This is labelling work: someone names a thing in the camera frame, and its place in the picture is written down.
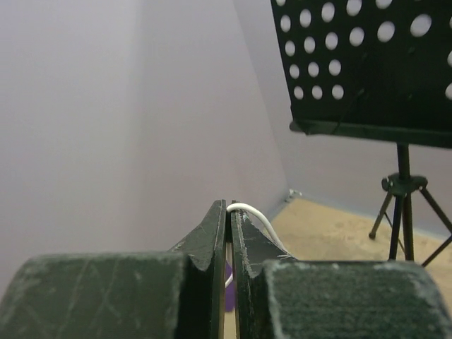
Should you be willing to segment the purple metronome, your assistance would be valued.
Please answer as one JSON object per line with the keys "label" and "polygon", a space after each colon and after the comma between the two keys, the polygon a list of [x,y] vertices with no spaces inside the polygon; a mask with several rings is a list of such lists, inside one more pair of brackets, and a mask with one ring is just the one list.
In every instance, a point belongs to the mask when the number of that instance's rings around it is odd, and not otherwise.
{"label": "purple metronome", "polygon": [[[232,267],[230,264],[225,264],[225,278],[228,279],[232,273]],[[225,288],[225,311],[232,312],[235,308],[235,287],[234,283],[231,282]]]}

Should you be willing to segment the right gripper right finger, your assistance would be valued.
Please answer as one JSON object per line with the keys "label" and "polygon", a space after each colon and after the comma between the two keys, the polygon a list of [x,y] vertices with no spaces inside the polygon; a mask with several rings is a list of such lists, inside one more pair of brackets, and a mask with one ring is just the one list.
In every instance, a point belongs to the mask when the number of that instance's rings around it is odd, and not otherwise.
{"label": "right gripper right finger", "polygon": [[300,261],[243,210],[230,213],[238,338],[450,338],[451,316],[423,267]]}

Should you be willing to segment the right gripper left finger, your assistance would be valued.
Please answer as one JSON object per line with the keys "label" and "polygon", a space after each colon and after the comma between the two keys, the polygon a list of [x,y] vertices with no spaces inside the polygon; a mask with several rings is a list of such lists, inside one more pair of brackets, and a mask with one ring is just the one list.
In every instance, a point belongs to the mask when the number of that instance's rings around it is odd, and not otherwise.
{"label": "right gripper left finger", "polygon": [[1,300],[2,338],[221,338],[226,202],[167,251],[27,260]]}

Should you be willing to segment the black music stand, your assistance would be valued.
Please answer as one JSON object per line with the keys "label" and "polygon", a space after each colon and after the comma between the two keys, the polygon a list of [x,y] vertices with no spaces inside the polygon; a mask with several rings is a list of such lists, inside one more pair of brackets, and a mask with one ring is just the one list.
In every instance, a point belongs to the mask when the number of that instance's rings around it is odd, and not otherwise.
{"label": "black music stand", "polygon": [[272,1],[293,131],[393,142],[398,171],[382,181],[390,259],[414,259],[410,145],[451,147],[450,1]]}

